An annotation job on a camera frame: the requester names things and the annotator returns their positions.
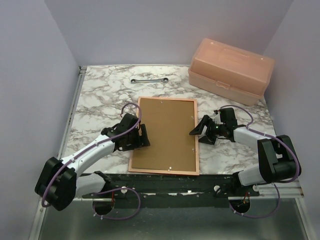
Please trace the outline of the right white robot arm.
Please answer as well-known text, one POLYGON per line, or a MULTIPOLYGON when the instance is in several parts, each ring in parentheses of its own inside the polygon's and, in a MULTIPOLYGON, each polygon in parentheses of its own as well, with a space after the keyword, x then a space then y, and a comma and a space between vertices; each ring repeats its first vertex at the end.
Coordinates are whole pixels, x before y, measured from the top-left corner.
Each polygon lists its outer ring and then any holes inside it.
POLYGON ((234 173, 230 191, 241 196, 248 186, 274 183, 290 183, 302 172, 293 143, 287 135, 270 135, 251 128, 253 119, 247 124, 238 124, 236 105, 225 105, 215 110, 214 117, 204 115, 198 125, 189 132, 200 136, 200 143, 214 145, 219 137, 233 143, 245 145, 257 152, 258 165, 234 173))

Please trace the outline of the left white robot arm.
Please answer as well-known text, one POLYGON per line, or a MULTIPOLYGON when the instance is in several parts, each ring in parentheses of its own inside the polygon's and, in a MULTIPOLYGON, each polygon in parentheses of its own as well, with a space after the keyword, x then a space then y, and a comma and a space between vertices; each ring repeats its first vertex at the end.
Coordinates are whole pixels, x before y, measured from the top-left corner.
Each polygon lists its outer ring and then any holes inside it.
POLYGON ((100 135, 81 150, 61 159, 48 159, 35 185, 44 208, 64 210, 74 198, 96 193, 104 198, 110 194, 111 185, 102 173, 83 173, 98 160, 115 151, 131 151, 148 147, 147 128, 140 118, 127 113, 120 123, 104 128, 100 135))

